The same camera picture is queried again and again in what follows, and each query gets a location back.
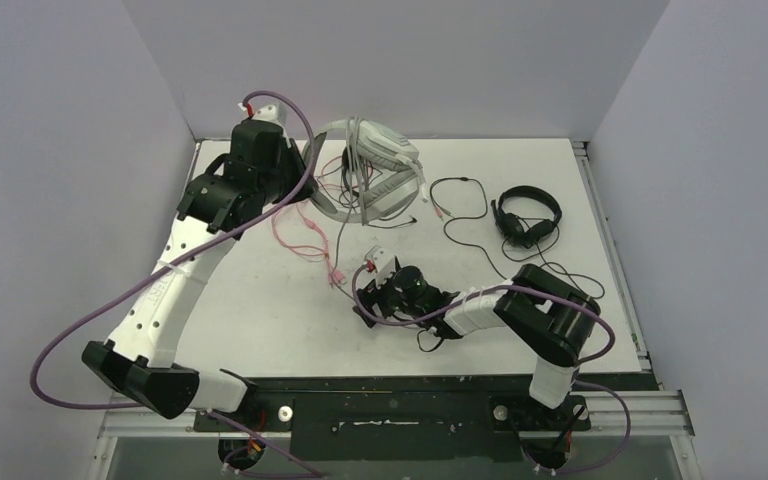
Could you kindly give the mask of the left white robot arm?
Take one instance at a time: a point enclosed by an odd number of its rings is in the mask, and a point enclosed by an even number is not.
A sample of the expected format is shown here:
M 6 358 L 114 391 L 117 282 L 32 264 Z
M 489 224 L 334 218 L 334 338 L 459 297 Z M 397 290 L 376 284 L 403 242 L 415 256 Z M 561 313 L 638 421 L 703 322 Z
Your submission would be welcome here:
M 83 363 L 115 392 L 164 418 L 218 410 L 232 428 L 251 427 L 259 403 L 246 394 L 246 382 L 182 366 L 176 352 L 210 277 L 242 237 L 240 226 L 285 197 L 306 198 L 312 189 L 299 184 L 305 171 L 280 121 L 249 118 L 236 125 L 228 152 L 186 185 L 154 269 L 157 279 L 139 288 L 105 341 L 87 344 Z

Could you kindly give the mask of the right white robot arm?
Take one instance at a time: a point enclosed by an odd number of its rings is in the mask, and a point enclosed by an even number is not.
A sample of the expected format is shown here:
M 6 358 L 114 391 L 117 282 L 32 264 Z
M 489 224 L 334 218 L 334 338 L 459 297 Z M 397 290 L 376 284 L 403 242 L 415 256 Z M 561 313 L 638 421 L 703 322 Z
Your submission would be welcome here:
M 465 292 L 429 284 L 413 265 L 382 273 L 369 262 L 359 270 L 375 276 L 352 292 L 354 310 L 368 326 L 417 326 L 441 341 L 505 328 L 537 357 L 525 402 L 528 419 L 549 428 L 564 417 L 580 366 L 595 358 L 582 353 L 601 321 L 592 296 L 535 264 L 497 285 Z

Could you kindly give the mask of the white grey gaming headset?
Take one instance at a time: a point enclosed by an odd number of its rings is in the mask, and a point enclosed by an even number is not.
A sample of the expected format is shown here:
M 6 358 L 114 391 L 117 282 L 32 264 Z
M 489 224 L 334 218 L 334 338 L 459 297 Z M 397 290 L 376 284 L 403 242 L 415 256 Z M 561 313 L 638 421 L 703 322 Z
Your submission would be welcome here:
M 349 117 L 322 127 L 303 149 L 306 162 L 316 162 L 327 136 L 344 134 L 344 181 L 347 206 L 338 208 L 320 186 L 311 201 L 325 217 L 341 224 L 367 225 L 396 217 L 416 199 L 430 201 L 419 150 L 401 133 L 375 121 Z

